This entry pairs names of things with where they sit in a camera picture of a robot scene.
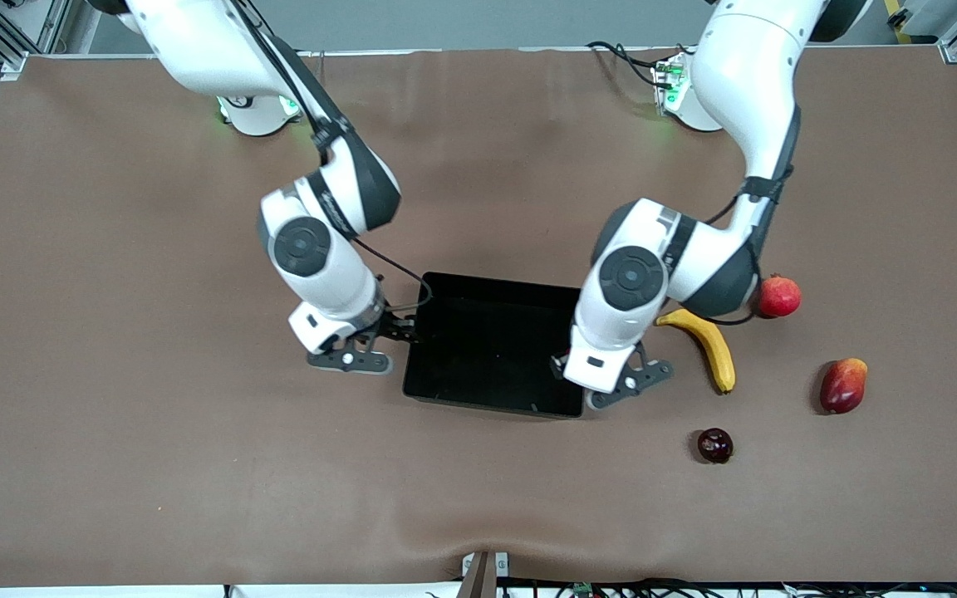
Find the yellow banana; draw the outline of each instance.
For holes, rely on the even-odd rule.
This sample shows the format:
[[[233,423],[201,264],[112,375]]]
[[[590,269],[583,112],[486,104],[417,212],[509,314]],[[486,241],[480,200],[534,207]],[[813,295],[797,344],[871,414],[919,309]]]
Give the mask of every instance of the yellow banana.
[[[689,310],[675,310],[661,316],[656,321],[657,326],[674,326],[692,334],[704,347],[707,355],[707,365],[711,368],[711,378],[727,395],[737,385],[737,370],[734,368],[734,357],[729,353],[729,345],[722,337],[722,331],[714,323],[706,321]]]

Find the gray floor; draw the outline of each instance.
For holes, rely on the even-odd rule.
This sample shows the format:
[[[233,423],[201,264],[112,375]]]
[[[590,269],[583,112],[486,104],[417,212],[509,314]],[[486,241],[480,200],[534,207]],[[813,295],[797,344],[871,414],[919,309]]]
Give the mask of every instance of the gray floor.
[[[276,34],[300,50],[474,50],[695,42],[711,14],[703,0],[254,0]],[[874,2],[838,44],[896,44]],[[149,53],[143,38],[103,18],[91,53]]]

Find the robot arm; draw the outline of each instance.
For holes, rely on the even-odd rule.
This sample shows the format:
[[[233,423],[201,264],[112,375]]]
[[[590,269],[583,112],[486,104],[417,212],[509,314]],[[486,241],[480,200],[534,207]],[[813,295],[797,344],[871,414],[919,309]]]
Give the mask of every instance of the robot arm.
[[[183,86],[224,99],[240,132],[265,135],[285,124],[281,96],[301,107],[322,166],[263,198],[258,235],[302,300],[289,322],[309,352],[375,326],[383,295],[350,241],[394,217],[398,182],[295,51],[259,31],[239,0],[88,1],[143,34]],[[381,363],[388,371],[388,359]]]
[[[858,12],[867,5],[832,0],[841,7],[846,1],[858,4]],[[616,390],[667,299],[710,318],[752,296],[774,209],[793,170],[800,130],[795,68],[827,4],[734,0],[715,8],[689,76],[699,105],[744,152],[732,220],[715,228],[649,199],[612,213],[575,309],[567,379],[597,393]]]

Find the table surface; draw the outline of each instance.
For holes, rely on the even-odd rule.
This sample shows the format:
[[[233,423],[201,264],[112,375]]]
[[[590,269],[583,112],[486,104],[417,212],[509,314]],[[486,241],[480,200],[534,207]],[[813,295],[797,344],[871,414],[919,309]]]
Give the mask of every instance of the table surface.
[[[612,209],[706,217],[744,172],[607,53],[316,66],[403,186],[366,239],[418,272],[578,285]],[[482,548],[537,578],[957,580],[957,67],[814,49],[797,94],[763,268],[802,309],[725,331],[729,396],[654,329],[676,378],[550,421],[402,396],[402,345],[388,377],[305,366],[253,228],[315,168],[305,126],[246,139],[156,61],[33,58],[0,86],[0,586],[430,581]],[[819,415],[851,355],[865,404]],[[688,448],[715,425],[728,465]]]

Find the white robot link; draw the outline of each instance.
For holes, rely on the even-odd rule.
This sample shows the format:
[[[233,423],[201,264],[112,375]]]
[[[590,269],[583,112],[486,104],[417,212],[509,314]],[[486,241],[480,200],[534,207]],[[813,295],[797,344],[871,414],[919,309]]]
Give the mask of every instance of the white robot link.
[[[400,187],[295,51],[262,31],[258,12],[240,0],[88,2],[143,35],[183,87],[221,98],[244,134],[276,132],[290,118],[280,98],[296,102],[322,166],[263,198],[258,216],[272,264],[301,298],[288,321],[316,367],[390,371],[389,356],[371,342],[411,340],[410,321],[388,313],[379,280],[350,241],[394,217]],[[365,350],[354,343],[360,336]]]
[[[675,300],[705,318],[736,311],[759,283],[763,252],[800,130],[793,76],[809,39],[831,41],[872,0],[722,0],[688,56],[696,105],[744,152],[744,184],[726,228],[641,199],[616,209],[596,242],[574,311],[563,377],[605,406],[668,378],[641,337]],[[640,370],[627,366],[641,352]]]

